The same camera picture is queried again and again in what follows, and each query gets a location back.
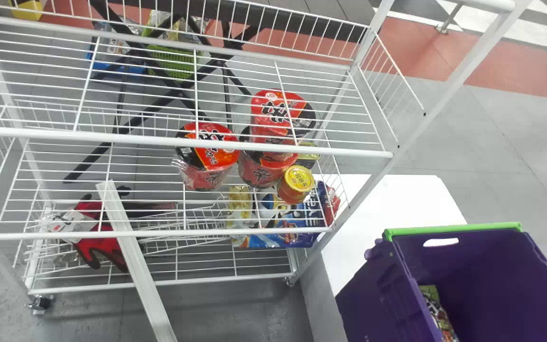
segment purple plastic crate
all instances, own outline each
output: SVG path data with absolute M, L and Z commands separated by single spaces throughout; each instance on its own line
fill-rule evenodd
M 440 342 L 419 285 L 438 288 L 461 342 L 547 342 L 547 259 L 524 232 L 394 236 L 366 255 L 336 296 L 349 342 Z

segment red snack package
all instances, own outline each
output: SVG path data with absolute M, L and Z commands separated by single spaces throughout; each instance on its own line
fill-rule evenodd
M 286 102 L 291 108 L 290 119 L 297 139 L 303 138 L 315 127 L 315 112 L 299 95 L 279 89 L 263 89 L 250 102 L 253 114 L 250 134 L 254 135 L 250 140 L 253 143 L 295 145 Z
M 196 123 L 188 123 L 178 132 L 177 138 L 196 138 Z M 237 137 L 218 123 L 199 123 L 199 138 L 203 140 L 237 141 Z M 180 169 L 185 185 L 195 191 L 212 191 L 225 180 L 231 167 L 237 162 L 239 150 L 204 149 L 194 147 L 177 147 L 181 158 L 176 164 Z

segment canned food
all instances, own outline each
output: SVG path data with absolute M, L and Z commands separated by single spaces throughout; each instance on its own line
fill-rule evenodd
M 313 175 L 309 169 L 301 165 L 293 165 L 286 169 L 284 177 L 280 178 L 278 196 L 287 203 L 302 203 L 314 184 Z
M 297 161 L 293 153 L 284 161 L 268 160 L 262 154 L 252 151 L 242 151 L 239 156 L 239 176 L 249 186 L 269 188 L 284 175 L 284 171 Z
M 286 109 L 290 107 L 290 117 Z M 264 89 L 252 98 L 250 141 L 253 143 L 284 143 L 295 145 L 292 127 L 297 139 L 303 138 L 315 127 L 315 112 L 306 100 L 295 93 L 279 89 Z
M 302 141 L 300 143 L 301 146 L 311 146 L 315 147 L 315 144 L 309 141 Z M 320 160 L 320 155 L 316 153 L 300 153 L 299 158 L 297 158 L 297 162 L 295 165 L 301 165 L 304 167 L 307 167 L 308 169 L 312 169 L 315 163 Z
M 178 132 L 177 138 L 196 138 L 196 123 L 188 123 Z M 198 138 L 201 140 L 237 141 L 237 137 L 218 123 L 199 123 Z M 190 190 L 211 191 L 217 189 L 225 180 L 232 166 L 237 162 L 240 151 L 230 149 L 177 147 L 176 152 L 183 182 Z

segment yellow object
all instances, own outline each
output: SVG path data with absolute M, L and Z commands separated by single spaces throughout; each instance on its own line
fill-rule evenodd
M 314 184 L 311 171 L 300 165 L 289 167 L 284 173 L 284 181 L 289 188 L 299 193 L 310 192 Z
M 41 13 L 43 11 L 43 6 L 41 6 L 41 2 L 34 1 L 34 0 L 9 0 L 10 6 L 15 6 L 18 4 L 19 9 L 24 10 L 17 10 L 13 9 L 11 11 L 12 15 L 18 19 L 24 19 L 24 20 L 32 20 L 32 21 L 39 21 L 41 18 Z

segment snack bag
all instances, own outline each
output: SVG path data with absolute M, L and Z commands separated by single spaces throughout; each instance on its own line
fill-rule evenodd
M 252 194 L 248 186 L 229 187 L 229 212 L 227 214 L 226 227 L 251 228 L 256 223 L 256 215 L 252 212 Z M 245 247 L 248 235 L 233 235 L 232 244 L 235 247 Z
M 319 181 L 307 199 L 299 204 L 283 204 L 275 193 L 258 196 L 257 210 L 264 228 L 306 228 L 325 227 L 332 224 L 340 200 L 334 189 Z M 319 233 L 301 234 L 254 234 L 244 238 L 235 247 L 273 248 L 273 247 L 312 247 Z

